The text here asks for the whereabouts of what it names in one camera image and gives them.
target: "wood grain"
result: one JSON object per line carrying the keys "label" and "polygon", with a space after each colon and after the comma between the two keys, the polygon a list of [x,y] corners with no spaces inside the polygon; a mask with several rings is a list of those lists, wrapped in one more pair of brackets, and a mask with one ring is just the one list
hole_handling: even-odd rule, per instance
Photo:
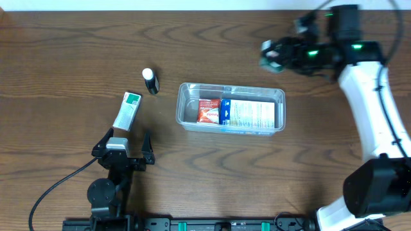
{"label": "wood grain", "polygon": [[[299,11],[6,12],[0,24],[0,230],[27,230],[37,198],[91,159],[125,91],[142,93],[130,133],[139,155],[152,133],[155,166],[136,173],[129,210],[187,217],[261,217],[305,213],[342,194],[361,166],[360,140],[338,85],[258,66],[259,46],[290,35]],[[410,28],[411,13],[405,13]],[[365,12],[366,39],[392,41],[389,12]],[[411,130],[411,39],[390,64],[390,84]],[[147,92],[145,67],[161,90]],[[286,128],[273,137],[186,132],[175,122],[179,85],[203,82],[280,88]],[[90,216],[89,184],[107,172],[93,164],[38,207],[36,230],[61,230]],[[409,214],[385,219],[409,230]]]}

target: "white bottle cap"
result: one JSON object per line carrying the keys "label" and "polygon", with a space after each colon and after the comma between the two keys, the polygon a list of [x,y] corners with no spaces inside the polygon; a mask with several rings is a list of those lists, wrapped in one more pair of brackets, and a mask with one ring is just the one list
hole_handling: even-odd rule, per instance
{"label": "white bottle cap", "polygon": [[143,77],[146,80],[151,80],[154,77],[154,72],[150,68],[146,68],[143,70]]}

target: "small bottle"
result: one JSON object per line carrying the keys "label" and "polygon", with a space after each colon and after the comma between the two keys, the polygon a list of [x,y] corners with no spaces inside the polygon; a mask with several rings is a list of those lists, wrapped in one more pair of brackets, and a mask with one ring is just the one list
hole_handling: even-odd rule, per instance
{"label": "small bottle", "polygon": [[146,68],[143,70],[143,77],[150,94],[157,94],[160,91],[159,81],[153,70]]}

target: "transparent bin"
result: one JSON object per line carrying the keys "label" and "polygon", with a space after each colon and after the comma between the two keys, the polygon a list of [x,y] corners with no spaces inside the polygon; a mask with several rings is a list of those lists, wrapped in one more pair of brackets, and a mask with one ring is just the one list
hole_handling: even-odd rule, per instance
{"label": "transparent bin", "polygon": [[[199,99],[237,99],[275,103],[274,128],[243,128],[197,123]],[[285,127],[285,93],[281,89],[261,87],[183,83],[179,89],[175,119],[188,131],[271,136]]]}

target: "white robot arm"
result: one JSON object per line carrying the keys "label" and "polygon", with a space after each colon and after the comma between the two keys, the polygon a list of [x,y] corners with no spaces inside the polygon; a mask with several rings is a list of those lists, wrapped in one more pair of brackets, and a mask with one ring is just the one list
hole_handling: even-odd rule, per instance
{"label": "white robot arm", "polygon": [[[386,153],[388,158],[402,158],[395,139],[383,114],[378,96],[377,77],[381,68],[380,62],[360,62],[356,66],[347,65],[338,82],[344,91],[353,111],[355,123],[362,143],[363,161],[379,158]],[[411,153],[410,137],[405,131],[393,100],[389,83],[388,70],[384,69],[380,85],[383,102],[395,133],[401,139],[405,153]],[[345,204],[344,197],[331,205],[317,211],[317,222],[320,230],[339,231],[352,227],[365,219],[382,218],[383,214],[372,214],[366,218],[355,218]]]}
{"label": "white robot arm", "polygon": [[[390,2],[398,9],[394,0]],[[300,37],[265,42],[260,64],[274,73],[291,69],[306,76],[335,71],[353,111],[365,164],[346,178],[343,196],[316,212],[316,230],[352,230],[364,221],[411,211],[411,141],[384,65],[398,48],[403,20],[396,10],[398,32],[384,58],[377,42],[362,40],[357,5],[331,7],[328,15],[330,43],[318,43],[314,10],[296,20]]]}

